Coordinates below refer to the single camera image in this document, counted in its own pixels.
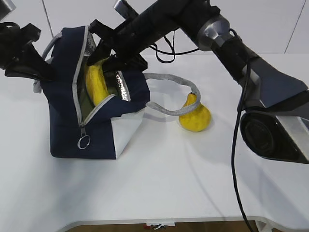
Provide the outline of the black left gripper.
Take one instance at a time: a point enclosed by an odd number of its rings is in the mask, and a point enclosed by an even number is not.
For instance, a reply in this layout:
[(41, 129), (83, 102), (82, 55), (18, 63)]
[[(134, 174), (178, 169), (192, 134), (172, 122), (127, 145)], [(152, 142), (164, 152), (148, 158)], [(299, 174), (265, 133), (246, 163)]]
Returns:
[(36, 51), (41, 30), (29, 23), (20, 27), (14, 22), (0, 24), (0, 68), (7, 77), (54, 81), (55, 70)]

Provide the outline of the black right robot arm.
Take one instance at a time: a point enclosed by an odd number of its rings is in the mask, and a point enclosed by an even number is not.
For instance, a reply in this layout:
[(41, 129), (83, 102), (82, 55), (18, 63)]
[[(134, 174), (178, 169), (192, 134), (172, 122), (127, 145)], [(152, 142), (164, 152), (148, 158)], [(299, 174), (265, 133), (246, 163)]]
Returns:
[(258, 156), (285, 162), (309, 161), (309, 88), (278, 71), (249, 49), (217, 6), (207, 0), (158, 0), (141, 14), (125, 0), (115, 4), (125, 19), (112, 29), (95, 20), (89, 30), (100, 37), (90, 63), (115, 55), (107, 70), (146, 69), (140, 53), (181, 29), (202, 51), (212, 51), (242, 87), (236, 128)]

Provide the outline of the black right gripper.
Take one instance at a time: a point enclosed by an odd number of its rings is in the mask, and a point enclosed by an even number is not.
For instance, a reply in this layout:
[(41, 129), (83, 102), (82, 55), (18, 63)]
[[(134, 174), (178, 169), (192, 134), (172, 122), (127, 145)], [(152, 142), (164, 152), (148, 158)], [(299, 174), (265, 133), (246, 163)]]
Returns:
[(147, 62), (140, 52), (178, 27), (176, 18), (183, 10), (182, 0), (158, 0), (133, 20), (125, 20), (112, 29), (98, 20), (89, 26), (89, 32), (100, 37), (95, 51), (87, 60), (91, 66), (105, 58), (103, 72), (128, 69), (144, 71)]

